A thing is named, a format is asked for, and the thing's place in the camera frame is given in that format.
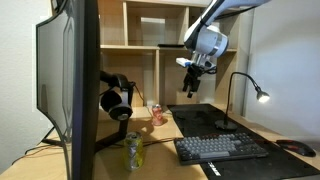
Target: computer monitor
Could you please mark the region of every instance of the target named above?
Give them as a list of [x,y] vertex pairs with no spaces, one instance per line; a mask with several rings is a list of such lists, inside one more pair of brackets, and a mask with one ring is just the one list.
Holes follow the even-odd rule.
[[37,108],[60,137],[68,179],[92,179],[100,84],[97,1],[56,1],[54,9],[36,25]]

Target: shelf compartment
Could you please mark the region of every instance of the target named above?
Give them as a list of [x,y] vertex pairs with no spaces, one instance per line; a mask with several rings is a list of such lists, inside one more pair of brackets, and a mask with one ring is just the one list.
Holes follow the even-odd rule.
[[127,1],[128,45],[183,44],[187,8]]
[[155,76],[155,52],[156,50],[137,49],[108,49],[101,51],[101,69],[108,73],[119,73],[127,77],[128,81],[134,81],[139,92],[134,88],[132,100],[133,107],[152,105],[157,97],[153,92]]
[[100,42],[109,45],[125,45],[123,2],[98,0]]

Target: mouse pad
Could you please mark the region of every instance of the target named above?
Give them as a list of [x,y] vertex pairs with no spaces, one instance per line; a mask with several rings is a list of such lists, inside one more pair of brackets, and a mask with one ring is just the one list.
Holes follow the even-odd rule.
[[[181,133],[184,136],[201,136],[211,133],[226,134],[228,132],[215,128],[214,122],[224,117],[224,112],[210,104],[168,105],[169,110]],[[315,167],[305,163],[277,145],[233,121],[238,125],[232,133],[247,133],[257,144],[265,148],[269,155],[264,158],[231,160],[202,163],[208,179],[288,179],[320,174]]]

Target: white wall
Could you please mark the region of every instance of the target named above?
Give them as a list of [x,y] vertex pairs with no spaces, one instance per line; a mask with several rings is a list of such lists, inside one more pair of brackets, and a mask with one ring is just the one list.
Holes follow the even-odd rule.
[[255,10],[244,115],[293,139],[320,140],[320,1],[273,0]]
[[35,102],[35,24],[49,0],[0,2],[0,173],[48,132]]

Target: robotic arm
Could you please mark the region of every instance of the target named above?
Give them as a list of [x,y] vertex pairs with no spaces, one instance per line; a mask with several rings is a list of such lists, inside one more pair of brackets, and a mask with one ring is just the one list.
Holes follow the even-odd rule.
[[228,37],[211,23],[226,9],[240,6],[259,6],[270,0],[212,0],[197,21],[190,26],[184,36],[186,48],[193,53],[192,59],[177,58],[176,62],[188,67],[183,91],[189,88],[188,97],[197,92],[200,77],[204,73],[215,74],[216,66],[210,57],[220,57],[228,47]]

